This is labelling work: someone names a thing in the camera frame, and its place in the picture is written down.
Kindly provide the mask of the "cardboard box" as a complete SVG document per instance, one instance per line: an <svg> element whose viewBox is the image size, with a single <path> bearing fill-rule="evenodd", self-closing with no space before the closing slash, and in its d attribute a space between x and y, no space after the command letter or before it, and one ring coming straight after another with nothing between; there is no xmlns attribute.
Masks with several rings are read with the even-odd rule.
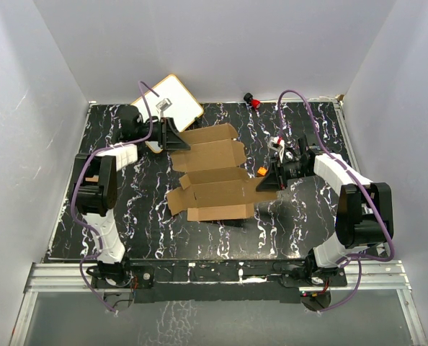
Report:
<svg viewBox="0 0 428 346"><path fill-rule="evenodd" d="M173 152L172 169L181 172L179 186L166 195L173 216L185 211L188 221L222 221L254 216L255 205L277 199L277 192L256 190L245 147L229 123L187 130L179 137L190 146Z"/></svg>

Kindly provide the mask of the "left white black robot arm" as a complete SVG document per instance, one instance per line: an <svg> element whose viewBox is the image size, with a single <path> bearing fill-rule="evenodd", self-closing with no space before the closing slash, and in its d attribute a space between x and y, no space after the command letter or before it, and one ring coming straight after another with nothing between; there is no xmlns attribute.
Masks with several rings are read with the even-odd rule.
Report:
<svg viewBox="0 0 428 346"><path fill-rule="evenodd" d="M81 214L79 224L93 235L98 251L97 261L111 265L107 279L116 287L127 286L132 270L124 265L125 247L122 244L114 216L117 202L117 172L138 160L138 144L156 142L166 151L187 151L190 145L182 139L172 117L164 116L171 107L164 98L156 106L157 115L147 120L134 105L118 109L121 127L114 143L92 154L77 154L73 166L71 213Z"/></svg>

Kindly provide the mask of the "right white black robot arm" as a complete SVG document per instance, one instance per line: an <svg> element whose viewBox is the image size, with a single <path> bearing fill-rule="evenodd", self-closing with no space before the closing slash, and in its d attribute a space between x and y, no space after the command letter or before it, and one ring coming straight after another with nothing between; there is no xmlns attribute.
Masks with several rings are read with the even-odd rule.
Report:
<svg viewBox="0 0 428 346"><path fill-rule="evenodd" d="M366 257L369 248L392 242L393 208L388 184L363 177L340 155L309 144L305 136L298 140L299 152L286 146L281 137L272 137L268 148L273 153L257 192L284 190L292 180L318 176L339 198L334 233L306 257L304 275L311 285L323 285L330 278L330 269L344 261Z"/></svg>

